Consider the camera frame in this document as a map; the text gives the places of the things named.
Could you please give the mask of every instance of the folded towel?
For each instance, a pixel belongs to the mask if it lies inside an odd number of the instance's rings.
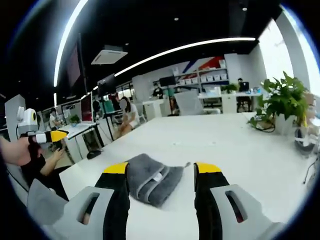
[[[174,191],[188,162],[183,166],[166,166],[143,153],[128,160],[127,179],[133,198],[160,207]]]

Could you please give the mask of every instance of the storage box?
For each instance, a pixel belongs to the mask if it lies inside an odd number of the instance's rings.
[[[215,81],[219,81],[219,80],[220,80],[220,75],[219,75],[219,74],[214,75],[214,80],[215,80]]]
[[[201,83],[206,83],[206,82],[207,82],[207,77],[201,76]]]
[[[193,84],[197,84],[198,83],[198,78],[197,77],[193,77],[192,78],[192,83]]]
[[[221,80],[227,80],[227,74],[221,74]]]
[[[226,68],[227,68],[227,66],[226,66],[226,60],[224,60],[224,59],[219,60],[219,65],[220,65],[220,68],[226,69]]]
[[[191,84],[192,83],[192,80],[191,80],[191,78],[187,78],[186,80],[185,80],[185,84]]]
[[[208,76],[206,76],[206,80],[207,80],[208,82],[213,82],[213,81],[214,81],[214,77],[211,76],[211,75],[208,75]]]

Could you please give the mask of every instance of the potted plant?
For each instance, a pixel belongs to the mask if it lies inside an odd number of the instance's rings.
[[[232,92],[237,91],[237,85],[235,85],[234,83],[231,83],[229,85],[221,86],[221,91],[231,94]]]
[[[75,127],[78,123],[80,123],[80,118],[78,115],[73,115],[69,118],[69,122],[71,123],[72,127]]]
[[[262,83],[269,98],[263,100],[262,95],[258,97],[256,116],[249,123],[257,128],[258,122],[262,122],[266,126],[262,130],[275,128],[281,135],[287,135],[291,132],[294,120],[299,126],[303,123],[308,105],[304,96],[306,88],[302,82],[285,72],[283,74],[284,79],[266,79]]]

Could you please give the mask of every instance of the green plant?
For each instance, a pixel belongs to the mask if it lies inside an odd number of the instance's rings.
[[[305,112],[308,108],[304,91],[306,88],[296,77],[289,77],[283,72],[284,79],[270,81],[264,80],[262,87],[269,93],[270,97],[263,100],[263,96],[258,97],[258,108],[256,115],[259,120],[252,117],[249,123],[257,127],[259,121],[273,124],[276,116],[284,115],[287,120],[290,116],[297,117],[297,123],[300,125],[304,119]]]
[[[221,86],[221,91],[226,91],[228,94],[230,94],[232,91],[237,91],[237,89],[237,85],[235,85],[234,83]]]
[[[78,117],[78,115],[73,115],[69,118],[69,122],[71,124],[78,124],[80,123],[80,118]]]

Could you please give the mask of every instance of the white shirt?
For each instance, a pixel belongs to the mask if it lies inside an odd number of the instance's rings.
[[[138,123],[140,123],[140,120],[139,120],[139,113],[138,113],[137,107],[133,103],[130,103],[130,104],[131,104],[131,111],[130,112],[126,112],[124,110],[123,111],[123,116],[126,116],[128,118],[128,121],[129,121],[131,119],[131,117],[132,117],[132,114],[135,113],[133,121],[135,121],[138,124]]]
[[[56,121],[56,117],[50,113],[49,127],[50,127],[51,129],[56,126],[56,125],[55,125],[55,121]]]

